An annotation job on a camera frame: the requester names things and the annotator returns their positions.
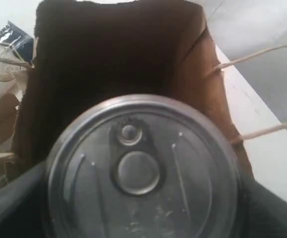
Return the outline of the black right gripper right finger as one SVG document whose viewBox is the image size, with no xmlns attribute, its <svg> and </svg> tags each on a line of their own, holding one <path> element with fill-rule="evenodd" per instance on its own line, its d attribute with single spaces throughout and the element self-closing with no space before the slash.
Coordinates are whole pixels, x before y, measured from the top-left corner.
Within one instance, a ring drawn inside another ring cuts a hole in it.
<svg viewBox="0 0 287 238">
<path fill-rule="evenodd" d="M 287 238 L 287 202 L 240 174 L 236 238 Z"/>
</svg>

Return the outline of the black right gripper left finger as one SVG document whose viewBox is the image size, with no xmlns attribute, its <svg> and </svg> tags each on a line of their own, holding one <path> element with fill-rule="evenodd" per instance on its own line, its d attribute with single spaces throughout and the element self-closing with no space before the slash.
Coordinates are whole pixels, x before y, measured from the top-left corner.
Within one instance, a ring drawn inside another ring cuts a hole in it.
<svg viewBox="0 0 287 238">
<path fill-rule="evenodd" d="M 25 172 L 0 189 L 0 238 L 45 238 L 42 180 L 46 163 Z"/>
</svg>

